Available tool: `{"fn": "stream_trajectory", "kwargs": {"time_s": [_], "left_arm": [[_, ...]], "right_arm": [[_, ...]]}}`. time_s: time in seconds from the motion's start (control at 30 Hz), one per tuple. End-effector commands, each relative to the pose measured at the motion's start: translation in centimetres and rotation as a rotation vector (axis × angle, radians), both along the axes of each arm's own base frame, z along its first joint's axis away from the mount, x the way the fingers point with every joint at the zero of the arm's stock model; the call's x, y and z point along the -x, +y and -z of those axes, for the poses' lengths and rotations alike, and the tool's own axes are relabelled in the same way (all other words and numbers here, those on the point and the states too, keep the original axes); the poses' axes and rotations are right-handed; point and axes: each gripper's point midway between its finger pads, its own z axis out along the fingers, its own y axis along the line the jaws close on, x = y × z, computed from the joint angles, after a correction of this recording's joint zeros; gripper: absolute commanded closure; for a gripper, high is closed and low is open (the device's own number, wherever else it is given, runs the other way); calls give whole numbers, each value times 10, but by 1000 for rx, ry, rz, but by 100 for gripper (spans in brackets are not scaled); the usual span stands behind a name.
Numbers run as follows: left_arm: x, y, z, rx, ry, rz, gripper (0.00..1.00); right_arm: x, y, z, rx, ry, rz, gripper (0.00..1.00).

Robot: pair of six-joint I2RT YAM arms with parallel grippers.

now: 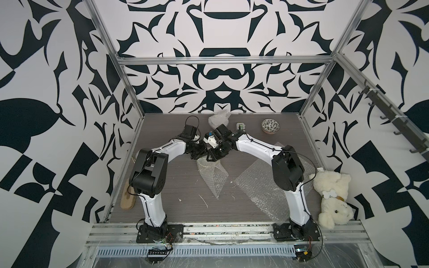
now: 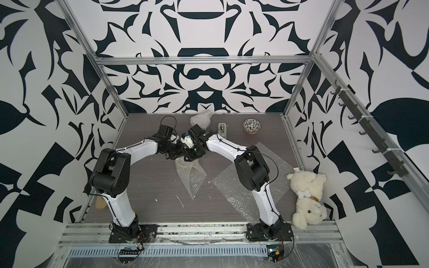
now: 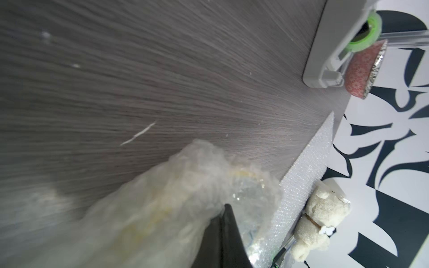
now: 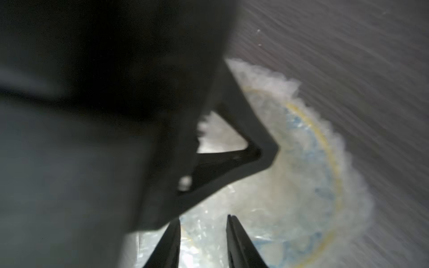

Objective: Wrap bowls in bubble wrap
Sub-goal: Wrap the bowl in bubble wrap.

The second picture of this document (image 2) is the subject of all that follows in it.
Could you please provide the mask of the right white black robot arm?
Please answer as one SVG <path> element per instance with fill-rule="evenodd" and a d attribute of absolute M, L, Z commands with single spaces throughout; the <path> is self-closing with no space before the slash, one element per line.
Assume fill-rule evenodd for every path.
<path fill-rule="evenodd" d="M 262 229 L 268 231 L 271 236 L 279 233 L 283 227 L 283 219 L 271 195 L 270 169 L 256 146 L 235 144 L 218 133 L 202 129 L 199 125 L 194 125 L 183 133 L 181 143 L 185 161 L 199 159 L 210 151 L 234 163 L 240 183 L 252 192 L 256 201 Z"/>

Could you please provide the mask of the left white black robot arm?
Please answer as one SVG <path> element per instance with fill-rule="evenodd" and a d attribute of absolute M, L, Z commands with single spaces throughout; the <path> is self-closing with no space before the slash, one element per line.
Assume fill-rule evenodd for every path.
<path fill-rule="evenodd" d="M 92 189 L 107 203 L 113 217 L 112 228 L 131 237 L 139 234 L 139 220 L 131 207 L 127 195 L 131 166 L 155 154 L 175 158 L 181 154 L 179 137 L 172 134 L 162 139 L 160 135 L 145 138 L 130 146 L 119 149 L 104 149 L 85 186 L 85 192 Z"/>

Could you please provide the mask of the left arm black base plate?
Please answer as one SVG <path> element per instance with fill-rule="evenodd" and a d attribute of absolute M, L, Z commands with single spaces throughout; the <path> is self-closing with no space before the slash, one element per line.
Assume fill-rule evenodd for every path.
<path fill-rule="evenodd" d="M 129 227 L 120 227 L 113 224 L 109 243 L 141 242 L 148 243 L 156 239 L 157 224 L 132 224 Z"/>

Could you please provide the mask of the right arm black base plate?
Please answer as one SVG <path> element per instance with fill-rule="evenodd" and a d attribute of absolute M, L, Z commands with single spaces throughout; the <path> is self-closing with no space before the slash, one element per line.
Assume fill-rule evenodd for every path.
<path fill-rule="evenodd" d="M 245 237 L 250 242 L 258 241 L 293 241 L 291 225 L 285 221 L 277 221 L 272 226 L 265 223 L 248 223 L 246 225 Z"/>

